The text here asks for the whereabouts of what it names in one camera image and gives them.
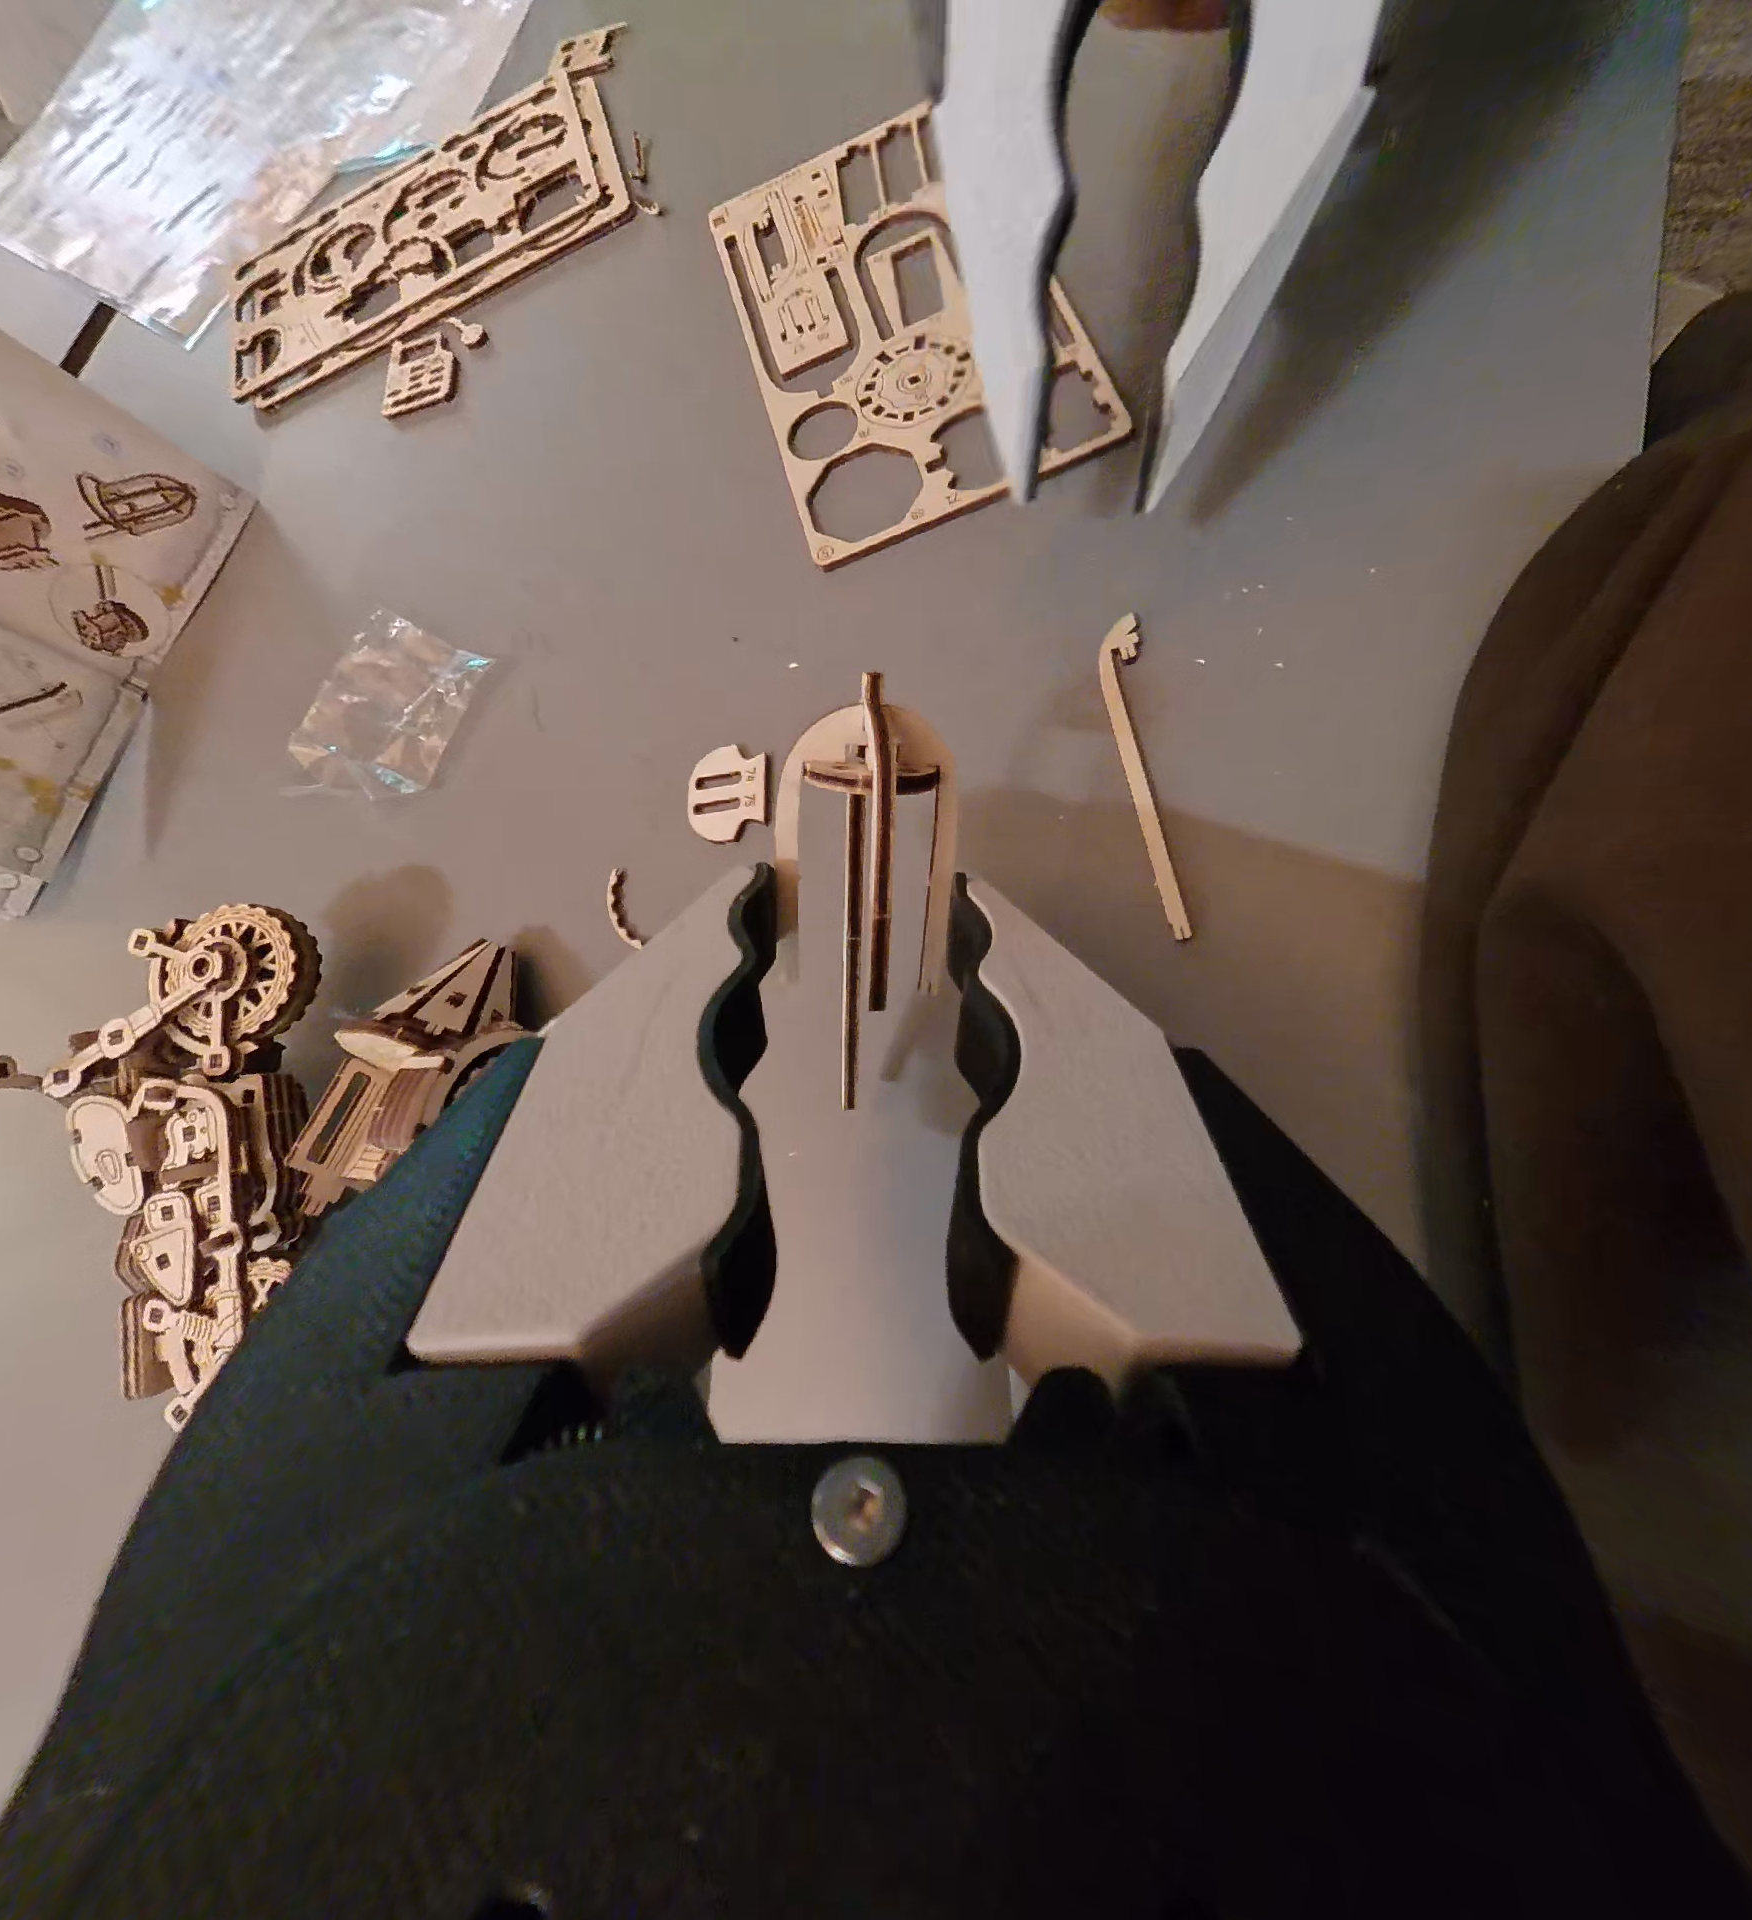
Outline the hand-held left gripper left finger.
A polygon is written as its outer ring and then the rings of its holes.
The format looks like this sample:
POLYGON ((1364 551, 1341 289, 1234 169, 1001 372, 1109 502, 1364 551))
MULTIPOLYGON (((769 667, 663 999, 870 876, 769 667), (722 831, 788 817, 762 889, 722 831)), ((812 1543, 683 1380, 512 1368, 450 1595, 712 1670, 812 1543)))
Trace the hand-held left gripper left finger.
POLYGON ((777 1243, 745 1088, 777 957, 767 864, 727 870, 555 1016, 408 1335, 416 1383, 555 1427, 719 1438, 709 1374, 748 1350, 777 1243))

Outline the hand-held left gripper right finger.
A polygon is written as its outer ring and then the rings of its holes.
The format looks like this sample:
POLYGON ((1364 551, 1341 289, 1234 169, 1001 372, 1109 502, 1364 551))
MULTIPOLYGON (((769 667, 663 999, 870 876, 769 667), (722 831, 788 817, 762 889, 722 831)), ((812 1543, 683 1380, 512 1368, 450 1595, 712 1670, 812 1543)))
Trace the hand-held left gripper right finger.
POLYGON ((1113 1394, 1293 1364, 1300 1331, 1159 1026, 988 881, 958 876, 949 948, 976 1097, 945 1243, 968 1348, 1113 1394))

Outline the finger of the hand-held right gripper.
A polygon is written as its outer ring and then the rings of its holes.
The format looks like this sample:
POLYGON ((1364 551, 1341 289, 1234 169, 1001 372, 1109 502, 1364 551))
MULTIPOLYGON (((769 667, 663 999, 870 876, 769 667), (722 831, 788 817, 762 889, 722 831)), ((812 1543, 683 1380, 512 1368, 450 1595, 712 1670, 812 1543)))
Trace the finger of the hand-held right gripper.
POLYGON ((933 6, 933 129, 987 410, 1030 500, 1052 374, 1049 277, 1078 188, 1062 109, 1081 2, 933 6))
POLYGON ((1382 2, 1252 2, 1233 31, 1230 108, 1196 188, 1193 294, 1161 368, 1138 502, 1152 513, 1247 362, 1375 102, 1382 2))

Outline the pale wooden parts sheet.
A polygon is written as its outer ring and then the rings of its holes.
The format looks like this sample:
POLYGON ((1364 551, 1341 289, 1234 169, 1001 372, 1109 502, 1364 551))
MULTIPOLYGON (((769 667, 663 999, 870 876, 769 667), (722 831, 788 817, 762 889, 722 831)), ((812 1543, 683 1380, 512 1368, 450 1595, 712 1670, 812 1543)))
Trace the pale wooden parts sheet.
POLYGON ((911 108, 709 219, 818 569, 1008 495, 930 117, 911 108))

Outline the long curved wooden strip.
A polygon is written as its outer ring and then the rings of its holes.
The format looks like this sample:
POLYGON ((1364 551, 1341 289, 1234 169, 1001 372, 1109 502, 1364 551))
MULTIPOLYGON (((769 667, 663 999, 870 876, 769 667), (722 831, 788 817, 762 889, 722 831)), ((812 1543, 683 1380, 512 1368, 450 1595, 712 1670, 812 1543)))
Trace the long curved wooden strip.
POLYGON ((1125 773, 1132 807, 1150 857, 1153 887, 1171 940, 1184 946, 1193 938, 1196 930, 1161 825, 1150 767, 1128 709, 1122 678, 1122 667, 1140 658, 1142 646, 1142 623, 1136 612, 1128 612, 1099 642, 1098 678, 1113 743, 1125 773))

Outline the wooden dome frame assembly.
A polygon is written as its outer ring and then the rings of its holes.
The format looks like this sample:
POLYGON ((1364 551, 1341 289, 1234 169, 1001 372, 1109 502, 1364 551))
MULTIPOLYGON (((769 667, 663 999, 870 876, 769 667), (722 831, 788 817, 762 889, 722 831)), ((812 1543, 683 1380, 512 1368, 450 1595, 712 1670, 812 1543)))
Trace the wooden dome frame assembly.
POLYGON ((889 997, 896 816, 903 797, 933 801, 931 853, 917 988, 935 994, 950 977, 960 781, 957 757, 916 713, 889 707, 877 672, 860 703, 812 722, 786 755, 775 795, 777 928, 793 944, 799 922, 799 812, 807 789, 846 801, 842 1108, 857 1106, 862 1015, 889 997))

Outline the grey desk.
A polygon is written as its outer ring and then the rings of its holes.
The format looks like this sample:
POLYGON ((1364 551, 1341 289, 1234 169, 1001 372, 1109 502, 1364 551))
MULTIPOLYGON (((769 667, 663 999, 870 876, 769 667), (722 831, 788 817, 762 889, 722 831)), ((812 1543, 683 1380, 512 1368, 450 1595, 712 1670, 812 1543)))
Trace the grey desk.
POLYGON ((1414 915, 1465 669, 1515 573, 1639 447, 1681 5, 1406 5, 1380 99, 1163 506, 1134 509, 1229 61, 1096 27, 1061 277, 1138 440, 824 573, 709 213, 917 99, 907 10, 636 5, 608 76, 636 219, 489 304, 456 404, 368 372, 256 421, 227 350, 115 328, 90 383, 259 496, 49 899, 0 923, 0 1054, 140 999, 127 933, 290 907, 332 1020, 470 938, 555 1005, 739 855, 706 749, 786 749, 879 667, 957 753, 960 855, 1225 1066, 1418 1265, 1414 915), (286 799, 290 732, 378 612, 500 665, 430 791, 286 799), (1171 940, 1098 678, 1128 709, 1193 938, 1171 940))

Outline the wooden sidecar model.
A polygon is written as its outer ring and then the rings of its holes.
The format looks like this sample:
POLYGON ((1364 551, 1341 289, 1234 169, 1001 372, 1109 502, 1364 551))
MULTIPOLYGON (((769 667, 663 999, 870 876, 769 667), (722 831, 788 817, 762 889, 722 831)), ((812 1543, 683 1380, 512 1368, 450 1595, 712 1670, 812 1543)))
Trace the wooden sidecar model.
POLYGON ((341 1066, 288 1153, 305 1219, 374 1189, 506 1047, 526 1038, 514 1003, 517 953, 474 943, 340 1026, 341 1066))

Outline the wooden motorcycle model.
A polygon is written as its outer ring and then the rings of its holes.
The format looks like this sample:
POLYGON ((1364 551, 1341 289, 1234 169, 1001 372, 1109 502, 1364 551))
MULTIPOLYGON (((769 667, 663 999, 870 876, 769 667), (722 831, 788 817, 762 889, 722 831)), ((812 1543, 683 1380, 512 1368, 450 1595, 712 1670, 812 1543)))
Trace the wooden motorcycle model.
POLYGON ((312 933, 230 901, 130 937, 144 1007, 73 1036, 45 1075, 0 1057, 0 1092, 41 1092, 69 1123, 78 1179, 121 1220, 121 1389, 170 1389, 184 1430, 288 1278, 305 1210, 288 1152, 309 1100, 281 1032, 312 1005, 312 933))

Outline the layered wooden parts sheets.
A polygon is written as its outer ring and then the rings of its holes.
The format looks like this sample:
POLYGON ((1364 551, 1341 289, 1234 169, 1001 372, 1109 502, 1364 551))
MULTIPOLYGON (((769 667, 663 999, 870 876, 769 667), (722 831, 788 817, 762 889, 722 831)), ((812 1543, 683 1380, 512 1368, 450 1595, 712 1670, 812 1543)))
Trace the layered wooden parts sheets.
POLYGON ((624 23, 233 274, 233 398, 265 413, 636 216, 600 78, 624 23))

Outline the round slotted wooden piece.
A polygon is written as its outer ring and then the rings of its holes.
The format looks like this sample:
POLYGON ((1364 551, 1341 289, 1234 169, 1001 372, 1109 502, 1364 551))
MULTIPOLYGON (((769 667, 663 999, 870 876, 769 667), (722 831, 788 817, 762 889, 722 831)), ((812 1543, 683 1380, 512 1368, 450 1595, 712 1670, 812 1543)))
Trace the round slotted wooden piece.
POLYGON ((769 770, 767 753, 746 753, 739 743, 722 744, 698 758, 686 791, 692 831, 706 843, 732 846, 746 829, 767 825, 769 770))

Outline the clear plastic bag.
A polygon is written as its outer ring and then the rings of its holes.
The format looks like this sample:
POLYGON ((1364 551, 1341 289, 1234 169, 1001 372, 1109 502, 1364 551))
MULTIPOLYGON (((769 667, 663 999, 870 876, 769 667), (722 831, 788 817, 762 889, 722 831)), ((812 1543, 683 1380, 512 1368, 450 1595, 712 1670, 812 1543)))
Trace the clear plastic bag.
POLYGON ((458 728, 500 662, 378 609, 316 689, 286 743, 286 799, 409 799, 432 789, 458 728))

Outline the small gridded wooden piece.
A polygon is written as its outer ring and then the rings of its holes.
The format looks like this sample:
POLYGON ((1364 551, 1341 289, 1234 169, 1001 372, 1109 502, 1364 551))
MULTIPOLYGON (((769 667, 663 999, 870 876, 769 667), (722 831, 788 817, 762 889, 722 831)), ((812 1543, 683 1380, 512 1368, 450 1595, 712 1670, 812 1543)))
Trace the small gridded wooden piece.
POLYGON ((441 329, 426 329, 391 343, 383 379, 383 419, 408 419, 454 399, 460 379, 458 350, 441 329))

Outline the shiny plastic wrapper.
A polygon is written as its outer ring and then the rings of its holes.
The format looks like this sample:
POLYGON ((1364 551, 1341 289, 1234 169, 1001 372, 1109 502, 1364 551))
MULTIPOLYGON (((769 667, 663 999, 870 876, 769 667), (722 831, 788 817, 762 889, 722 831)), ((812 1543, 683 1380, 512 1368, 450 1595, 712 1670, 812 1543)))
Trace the shiny plastic wrapper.
POLYGON ((0 159, 0 249, 192 346, 340 174, 470 121, 524 2, 123 2, 0 159))

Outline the illustrated instruction booklet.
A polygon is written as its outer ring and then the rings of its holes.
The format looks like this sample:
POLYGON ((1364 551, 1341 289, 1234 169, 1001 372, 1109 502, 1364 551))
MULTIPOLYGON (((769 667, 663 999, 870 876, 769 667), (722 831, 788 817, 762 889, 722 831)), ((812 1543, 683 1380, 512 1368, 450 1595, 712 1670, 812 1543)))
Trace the illustrated instruction booklet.
POLYGON ((0 917, 71 850, 255 505, 0 332, 0 917))

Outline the white paper sheet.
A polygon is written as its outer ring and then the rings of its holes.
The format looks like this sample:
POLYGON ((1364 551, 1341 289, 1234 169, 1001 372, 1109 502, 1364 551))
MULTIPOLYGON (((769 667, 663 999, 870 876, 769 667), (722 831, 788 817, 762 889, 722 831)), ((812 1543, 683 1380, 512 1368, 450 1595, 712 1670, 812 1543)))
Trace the white paper sheet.
POLYGON ((83 377, 115 316, 88 286, 0 249, 0 332, 62 372, 83 377))

